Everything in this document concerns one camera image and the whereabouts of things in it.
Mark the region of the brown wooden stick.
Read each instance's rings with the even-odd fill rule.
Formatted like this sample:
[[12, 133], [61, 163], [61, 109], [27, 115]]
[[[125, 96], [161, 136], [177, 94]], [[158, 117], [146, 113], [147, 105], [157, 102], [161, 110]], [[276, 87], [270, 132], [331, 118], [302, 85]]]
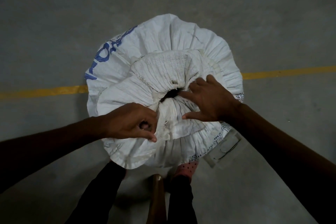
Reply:
[[146, 224], [167, 224], [165, 184], [160, 174], [153, 175], [153, 187]]

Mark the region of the person's left forearm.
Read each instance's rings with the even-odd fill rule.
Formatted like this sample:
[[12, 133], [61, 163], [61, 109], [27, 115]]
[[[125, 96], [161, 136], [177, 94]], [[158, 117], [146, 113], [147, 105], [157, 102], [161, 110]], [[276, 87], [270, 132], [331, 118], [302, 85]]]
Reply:
[[101, 117], [0, 142], [0, 194], [57, 159], [106, 135]]

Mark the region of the white woven sack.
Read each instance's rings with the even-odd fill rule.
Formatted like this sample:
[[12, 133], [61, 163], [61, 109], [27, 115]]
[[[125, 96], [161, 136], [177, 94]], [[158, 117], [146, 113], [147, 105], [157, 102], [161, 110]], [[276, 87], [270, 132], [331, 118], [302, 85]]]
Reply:
[[128, 170], [173, 167], [203, 157], [224, 141], [231, 130], [228, 124], [183, 120], [185, 113], [199, 108], [175, 96], [209, 74], [243, 101], [243, 78], [228, 43], [176, 15], [156, 16], [102, 44], [85, 73], [89, 116], [138, 103], [158, 117], [155, 143], [102, 139], [110, 159]]

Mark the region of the pink dotted shoe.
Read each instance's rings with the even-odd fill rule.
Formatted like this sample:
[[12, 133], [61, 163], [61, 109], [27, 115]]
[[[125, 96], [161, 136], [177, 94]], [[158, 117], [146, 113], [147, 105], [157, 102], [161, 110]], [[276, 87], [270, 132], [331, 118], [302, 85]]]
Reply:
[[192, 162], [188, 162], [188, 163], [184, 163], [179, 165], [176, 168], [176, 171], [173, 175], [173, 178], [176, 178], [178, 176], [185, 176], [189, 179], [189, 181], [191, 182], [192, 180], [192, 176], [194, 175], [197, 167], [198, 167], [199, 161], [192, 161]]

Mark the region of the person's right hand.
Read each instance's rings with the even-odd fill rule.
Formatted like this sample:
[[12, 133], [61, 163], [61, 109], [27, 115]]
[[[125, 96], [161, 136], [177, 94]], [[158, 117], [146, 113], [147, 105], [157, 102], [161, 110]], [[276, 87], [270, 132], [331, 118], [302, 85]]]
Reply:
[[222, 86], [211, 74], [206, 76], [208, 87], [201, 93], [180, 91], [179, 96], [196, 104], [199, 111], [211, 116], [211, 122], [229, 120], [235, 115], [241, 103]]

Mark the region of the black trousers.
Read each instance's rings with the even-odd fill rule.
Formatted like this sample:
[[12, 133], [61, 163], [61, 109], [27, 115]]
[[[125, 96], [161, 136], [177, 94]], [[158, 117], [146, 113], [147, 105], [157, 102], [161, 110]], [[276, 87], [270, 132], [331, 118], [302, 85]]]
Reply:
[[[110, 161], [82, 194], [65, 224], [107, 224], [109, 212], [127, 170]], [[191, 182], [185, 176], [170, 181], [167, 224], [198, 224]]]

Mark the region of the person's left hand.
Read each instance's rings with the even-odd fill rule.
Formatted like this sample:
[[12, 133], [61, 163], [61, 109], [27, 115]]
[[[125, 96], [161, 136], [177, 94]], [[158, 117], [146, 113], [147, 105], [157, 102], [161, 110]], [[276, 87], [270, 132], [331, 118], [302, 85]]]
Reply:
[[157, 113], [138, 103], [125, 104], [101, 116], [103, 138], [137, 138], [138, 129], [148, 129], [152, 133], [157, 128]]

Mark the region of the person's right forearm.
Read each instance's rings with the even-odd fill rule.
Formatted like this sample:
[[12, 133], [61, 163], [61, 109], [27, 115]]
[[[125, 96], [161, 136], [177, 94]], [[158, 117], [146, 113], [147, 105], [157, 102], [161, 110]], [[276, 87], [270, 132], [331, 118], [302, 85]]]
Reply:
[[319, 224], [336, 224], [336, 165], [281, 131], [245, 104], [228, 123], [267, 161]]

